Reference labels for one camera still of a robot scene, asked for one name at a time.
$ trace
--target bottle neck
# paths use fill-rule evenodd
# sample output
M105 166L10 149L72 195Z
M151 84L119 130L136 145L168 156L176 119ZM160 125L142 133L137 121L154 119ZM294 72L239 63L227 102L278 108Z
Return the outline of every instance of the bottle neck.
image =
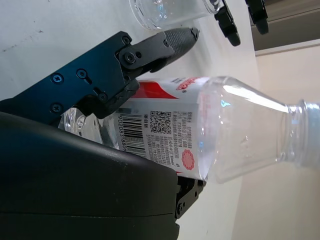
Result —
M285 119L285 144L282 151L282 161L301 165L306 148L306 103L288 106L288 115Z
M320 169L320 106L301 101L289 106L284 161Z

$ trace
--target black plastic housing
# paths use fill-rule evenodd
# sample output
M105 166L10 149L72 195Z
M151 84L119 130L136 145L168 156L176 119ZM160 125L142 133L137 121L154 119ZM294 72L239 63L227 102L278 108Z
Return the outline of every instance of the black plastic housing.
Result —
M0 112L1 239L177 239L176 173Z

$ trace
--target red and white label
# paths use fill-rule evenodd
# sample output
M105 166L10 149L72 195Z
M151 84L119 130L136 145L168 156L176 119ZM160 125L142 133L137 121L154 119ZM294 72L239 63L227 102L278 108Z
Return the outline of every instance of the red and white label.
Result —
M140 89L114 114L119 149L174 169L199 173L198 98L208 77L139 80Z

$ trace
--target black metal bracket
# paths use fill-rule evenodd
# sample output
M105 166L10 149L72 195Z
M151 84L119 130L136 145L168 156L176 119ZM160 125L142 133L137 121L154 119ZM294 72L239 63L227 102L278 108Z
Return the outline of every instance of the black metal bracket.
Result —
M203 191L205 181L178 177L179 191L176 195L175 218L181 216L194 204Z
M223 3L223 6L220 8L218 13L214 15L214 17L219 22L219 26L224 36L228 38L229 42L234 47L236 47L241 44L238 29L226 1L221 1Z
M136 93L136 77L188 52L198 39L195 32L172 29L131 46L131 37L121 31L19 95L0 101L0 112L54 126L72 107L103 119Z
M250 13L252 22L256 25L259 33L261 35L267 34L269 32L268 27L268 14L266 11L264 0L245 0L248 11Z

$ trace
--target clear plastic cup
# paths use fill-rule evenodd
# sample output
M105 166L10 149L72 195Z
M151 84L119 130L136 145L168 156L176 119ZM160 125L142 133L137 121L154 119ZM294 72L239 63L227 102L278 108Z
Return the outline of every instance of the clear plastic cup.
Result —
M129 0L137 21L147 29L171 25L216 14L221 0Z

